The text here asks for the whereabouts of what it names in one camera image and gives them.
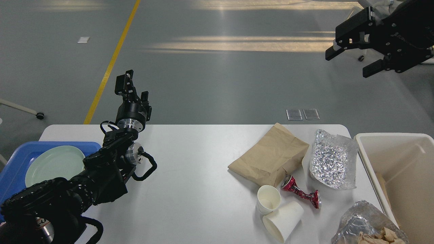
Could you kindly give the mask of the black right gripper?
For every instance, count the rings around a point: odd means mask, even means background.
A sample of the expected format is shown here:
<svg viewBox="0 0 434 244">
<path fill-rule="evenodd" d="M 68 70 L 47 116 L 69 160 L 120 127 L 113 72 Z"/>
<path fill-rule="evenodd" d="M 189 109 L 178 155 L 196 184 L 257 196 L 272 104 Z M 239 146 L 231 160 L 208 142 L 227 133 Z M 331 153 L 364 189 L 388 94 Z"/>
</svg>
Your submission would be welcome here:
<svg viewBox="0 0 434 244">
<path fill-rule="evenodd" d="M 364 78 L 383 70 L 407 71 L 433 57 L 433 5 L 432 0 L 406 0 L 378 26 L 373 8 L 364 8 L 335 28 L 325 59 L 349 49 L 372 48 L 384 57 L 363 67 Z"/>
</svg>

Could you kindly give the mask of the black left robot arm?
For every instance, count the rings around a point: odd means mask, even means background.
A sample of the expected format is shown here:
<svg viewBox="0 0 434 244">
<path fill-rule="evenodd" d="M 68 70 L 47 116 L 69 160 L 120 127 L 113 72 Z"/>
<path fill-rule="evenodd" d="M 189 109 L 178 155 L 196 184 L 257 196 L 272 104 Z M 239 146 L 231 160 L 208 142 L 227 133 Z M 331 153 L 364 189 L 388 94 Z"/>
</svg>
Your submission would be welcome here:
<svg viewBox="0 0 434 244">
<path fill-rule="evenodd" d="M 96 233 L 87 241 L 96 244 L 103 225 L 83 216 L 91 206 L 113 202 L 127 191 L 129 179 L 147 179 L 158 167 L 155 159 L 136 142 L 150 121 L 149 92 L 138 96 L 133 70 L 119 75 L 114 93 L 122 97 L 115 121 L 102 121 L 102 148 L 83 159 L 84 170 L 71 179 L 57 177 L 26 187 L 1 204 L 5 223 L 2 244 L 74 244 L 88 225 Z"/>
</svg>

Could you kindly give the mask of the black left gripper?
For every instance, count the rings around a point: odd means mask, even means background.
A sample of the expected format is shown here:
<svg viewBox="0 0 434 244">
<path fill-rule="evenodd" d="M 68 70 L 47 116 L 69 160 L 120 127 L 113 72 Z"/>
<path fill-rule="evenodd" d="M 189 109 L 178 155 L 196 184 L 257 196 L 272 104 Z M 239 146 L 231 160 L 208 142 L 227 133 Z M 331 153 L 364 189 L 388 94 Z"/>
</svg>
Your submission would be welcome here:
<svg viewBox="0 0 434 244">
<path fill-rule="evenodd" d="M 143 91 L 139 97 L 133 85 L 134 71 L 128 70 L 116 77 L 115 94 L 121 96 L 123 103 L 118 108 L 115 125 L 119 128 L 133 128 L 138 132 L 145 129 L 146 122 L 150 121 L 152 107 L 149 105 L 149 91 Z"/>
</svg>

